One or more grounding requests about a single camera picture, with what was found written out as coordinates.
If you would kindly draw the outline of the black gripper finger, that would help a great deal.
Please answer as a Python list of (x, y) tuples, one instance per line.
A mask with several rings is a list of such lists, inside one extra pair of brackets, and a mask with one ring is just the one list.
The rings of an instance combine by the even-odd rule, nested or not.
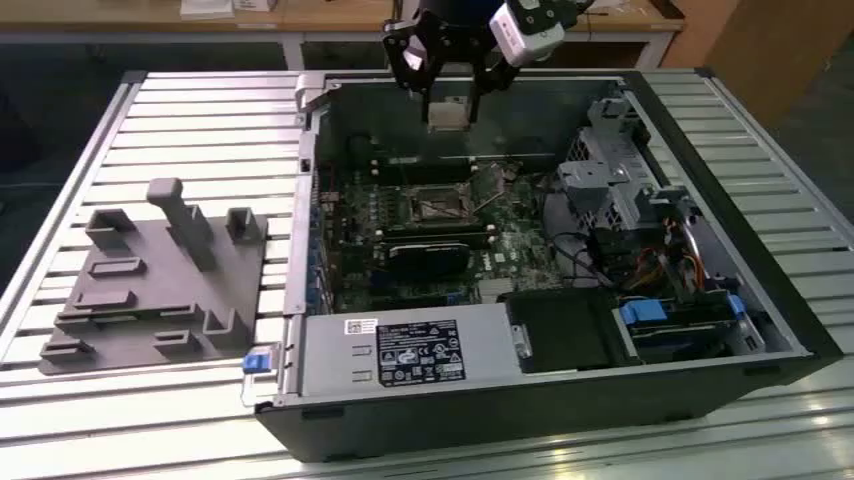
[(495, 90), (507, 90), (519, 73), (519, 68), (511, 66), (504, 58), (500, 58), (491, 67), (487, 66), (486, 61), (495, 46), (495, 37), (486, 29), (478, 31), (470, 38), (467, 61), (472, 67), (468, 95), (468, 122), (471, 124), (478, 121), (482, 97)]
[(440, 71), (435, 50), (438, 17), (418, 9), (407, 21), (388, 21), (382, 44), (398, 86), (420, 96), (420, 120), (428, 122), (431, 90)]

